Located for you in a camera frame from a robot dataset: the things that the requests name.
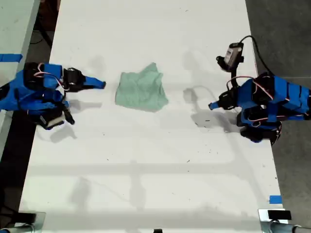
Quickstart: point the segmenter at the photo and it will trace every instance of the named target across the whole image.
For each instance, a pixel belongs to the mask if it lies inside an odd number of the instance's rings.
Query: gray floor
[[[280,77],[311,88],[311,0],[246,0],[246,3],[252,35],[270,69]],[[37,34],[33,41],[38,41]],[[27,61],[47,62],[49,55],[49,47],[42,41],[30,45]],[[257,65],[262,72],[258,59]],[[293,223],[309,227],[310,138],[311,121],[284,122],[282,136],[273,146],[284,207],[291,210]]]

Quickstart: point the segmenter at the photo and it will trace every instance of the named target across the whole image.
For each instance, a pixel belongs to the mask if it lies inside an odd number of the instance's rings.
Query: black cable
[[[257,54],[258,54],[258,57],[259,57],[261,63],[262,63],[263,66],[267,69],[267,71],[269,71],[272,75],[274,75],[273,72],[268,68],[268,66],[267,66],[266,63],[264,62],[263,58],[261,57],[261,54],[260,54],[260,52],[259,52],[259,48],[258,48],[257,41],[256,41],[256,39],[255,39],[252,35],[247,35],[247,36],[243,37],[243,39],[240,41],[240,43],[242,43],[243,40],[245,40],[246,38],[249,38],[249,37],[252,38],[252,40],[253,40],[253,42],[254,42],[254,45],[255,45],[255,48],[256,48],[256,52],[257,52]]]
[[[40,42],[42,42],[43,39],[39,40],[38,42],[33,42],[33,43],[30,43],[31,45],[36,45],[36,44],[39,44]]]

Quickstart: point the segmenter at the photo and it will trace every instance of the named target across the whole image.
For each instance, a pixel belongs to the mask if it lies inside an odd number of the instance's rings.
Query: crumpled towel
[[[162,86],[162,77],[155,63],[140,73],[122,73],[116,104],[150,112],[160,110],[169,102]]]

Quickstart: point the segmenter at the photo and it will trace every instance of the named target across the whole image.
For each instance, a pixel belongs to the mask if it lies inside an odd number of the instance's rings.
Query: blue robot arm
[[[18,54],[0,54],[0,62],[19,62]],[[61,86],[64,95],[56,90]],[[49,130],[65,122],[74,124],[66,101],[67,92],[104,89],[105,82],[84,76],[74,68],[26,63],[15,79],[0,87],[0,109],[27,111],[30,119]]]
[[[254,40],[255,48],[258,49],[255,39],[252,36],[247,37]],[[227,58],[217,57],[221,68],[231,74],[236,74],[239,62],[243,62],[242,41],[229,46]],[[231,76],[232,88],[229,89],[227,85],[228,90],[219,96],[218,101],[211,103],[209,108],[230,110],[241,107],[242,110],[237,116],[237,126],[243,127],[242,136],[253,142],[268,138],[271,144],[274,144],[280,137],[282,121],[310,119],[309,89],[289,83],[274,75],[269,69],[257,78],[250,77],[241,86],[236,82],[239,77],[242,76]]]

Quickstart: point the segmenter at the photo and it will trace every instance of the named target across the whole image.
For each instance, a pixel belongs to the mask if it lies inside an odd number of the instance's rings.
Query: white table
[[[20,210],[46,212],[44,232],[260,232],[258,209],[282,207],[270,143],[208,109],[230,78],[216,56],[247,34],[244,0],[62,0],[50,62],[107,86],[68,94],[75,125],[37,127]],[[120,74],[151,62],[170,103],[116,106]]]
[[[22,54],[20,63],[0,63],[0,86],[23,69],[40,0],[0,0],[0,53]],[[0,112],[0,159],[10,129],[12,112]]]

